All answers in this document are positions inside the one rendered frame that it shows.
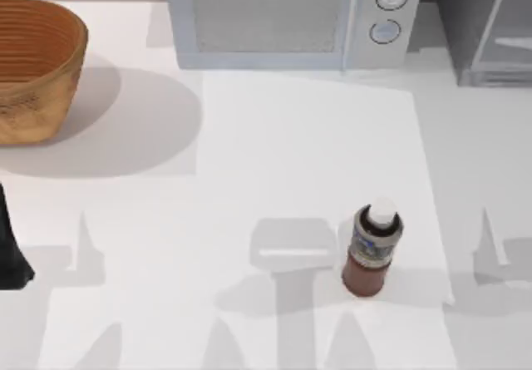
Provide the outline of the pale microwave oven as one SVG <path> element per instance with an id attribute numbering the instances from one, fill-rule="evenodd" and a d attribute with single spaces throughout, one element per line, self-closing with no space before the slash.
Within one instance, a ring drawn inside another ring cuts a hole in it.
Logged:
<path id="1" fill-rule="evenodd" d="M 350 0 L 167 0 L 177 62 L 188 69 L 340 70 Z M 420 0 L 396 11 L 357 0 L 350 70 L 402 64 Z M 392 19 L 401 35 L 369 37 Z"/>

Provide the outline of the brown bottle with white cap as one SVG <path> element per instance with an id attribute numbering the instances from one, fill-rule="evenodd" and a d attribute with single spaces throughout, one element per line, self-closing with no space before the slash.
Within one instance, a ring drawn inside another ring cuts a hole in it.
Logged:
<path id="1" fill-rule="evenodd" d="M 403 231 L 402 218 L 388 198 L 377 198 L 356 212 L 342 269 L 350 293 L 368 298 L 382 290 Z"/>

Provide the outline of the wooden basket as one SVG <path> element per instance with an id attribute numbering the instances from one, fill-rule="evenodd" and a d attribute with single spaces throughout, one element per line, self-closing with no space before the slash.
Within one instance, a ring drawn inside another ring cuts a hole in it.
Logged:
<path id="1" fill-rule="evenodd" d="M 57 134 L 73 102 L 89 32 L 46 0 L 0 0 L 0 146 Z"/>

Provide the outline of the grey cabinet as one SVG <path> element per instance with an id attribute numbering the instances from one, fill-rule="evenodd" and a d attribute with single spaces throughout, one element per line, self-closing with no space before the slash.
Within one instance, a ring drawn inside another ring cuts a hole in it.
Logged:
<path id="1" fill-rule="evenodd" d="M 459 86 L 532 88 L 532 0 L 435 0 Z"/>

